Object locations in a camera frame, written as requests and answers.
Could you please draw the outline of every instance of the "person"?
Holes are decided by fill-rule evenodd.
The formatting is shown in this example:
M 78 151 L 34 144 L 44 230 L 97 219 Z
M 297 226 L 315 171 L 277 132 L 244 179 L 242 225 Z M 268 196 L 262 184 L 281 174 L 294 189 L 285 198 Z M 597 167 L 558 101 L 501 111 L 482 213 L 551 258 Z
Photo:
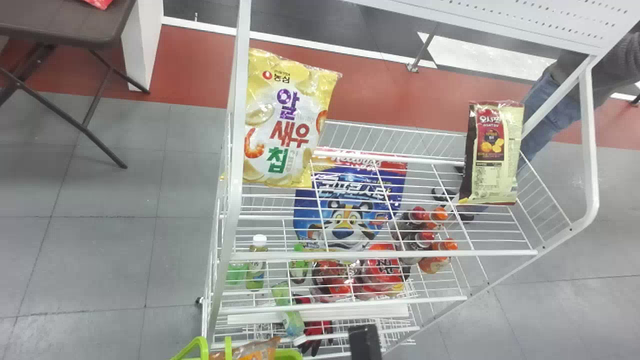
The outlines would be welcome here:
M 586 55 L 565 51 L 557 61 L 549 65 L 542 76 L 533 84 L 525 95 L 524 122 L 527 122 L 538 108 L 547 101 L 562 82 L 582 63 Z M 613 92 L 623 86 L 640 81 L 640 22 L 634 26 L 614 47 L 593 67 L 593 106 L 598 108 Z M 569 127 L 580 119 L 579 86 L 576 85 L 542 120 L 531 130 L 520 144 L 520 151 L 527 160 L 531 161 L 537 153 L 546 146 L 555 134 Z M 462 174 L 463 169 L 456 169 Z M 436 189 L 431 193 L 436 201 L 446 202 L 447 199 Z M 450 198 L 455 192 L 447 190 Z M 458 206 L 462 212 L 482 212 L 486 207 Z M 463 221 L 471 221 L 474 215 L 460 214 Z

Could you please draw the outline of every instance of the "gray sweater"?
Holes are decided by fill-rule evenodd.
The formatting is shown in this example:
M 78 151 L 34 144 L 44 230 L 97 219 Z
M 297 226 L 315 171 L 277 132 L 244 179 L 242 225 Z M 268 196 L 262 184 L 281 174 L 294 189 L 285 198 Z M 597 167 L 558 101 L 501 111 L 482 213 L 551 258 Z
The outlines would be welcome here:
M 559 84 L 585 59 L 586 55 L 565 52 L 547 70 Z M 593 67 L 593 104 L 597 108 L 619 87 L 640 81 L 640 33 L 626 34 L 602 60 Z M 579 89 L 569 96 L 580 99 Z

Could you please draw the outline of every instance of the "dark table top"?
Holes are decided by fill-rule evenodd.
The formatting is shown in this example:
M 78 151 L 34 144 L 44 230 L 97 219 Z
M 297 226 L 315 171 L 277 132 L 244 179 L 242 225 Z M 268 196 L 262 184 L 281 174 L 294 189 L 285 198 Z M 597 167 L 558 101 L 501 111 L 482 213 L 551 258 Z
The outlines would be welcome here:
M 118 42 L 136 0 L 100 10 L 82 0 L 0 0 L 0 35 L 100 48 Z

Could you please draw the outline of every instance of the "white bottle cap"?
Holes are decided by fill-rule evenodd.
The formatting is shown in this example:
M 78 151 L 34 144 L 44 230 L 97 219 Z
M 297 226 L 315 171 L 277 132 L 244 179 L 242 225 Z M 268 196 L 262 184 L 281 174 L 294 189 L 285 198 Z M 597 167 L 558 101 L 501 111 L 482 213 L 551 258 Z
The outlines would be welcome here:
M 253 235 L 253 246 L 266 246 L 267 237 L 263 234 Z

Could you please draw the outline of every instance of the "red glove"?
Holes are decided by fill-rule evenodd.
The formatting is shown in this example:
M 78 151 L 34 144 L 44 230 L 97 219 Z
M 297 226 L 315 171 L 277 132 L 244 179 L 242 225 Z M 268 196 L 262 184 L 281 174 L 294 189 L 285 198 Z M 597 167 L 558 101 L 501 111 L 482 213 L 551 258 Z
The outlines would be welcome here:
M 298 294 L 293 294 L 293 299 L 296 301 L 296 304 L 311 304 L 310 297 L 304 297 Z M 305 335 L 322 335 L 322 334 L 333 334 L 333 327 L 331 321 L 314 321 L 314 322 L 305 322 Z M 333 345 L 333 339 L 328 339 L 327 342 L 329 345 Z M 302 352 L 302 354 L 306 354 L 309 349 L 311 349 L 311 356 L 316 356 L 318 350 L 320 349 L 320 344 L 322 340 L 307 340 L 304 343 L 298 345 L 298 348 Z

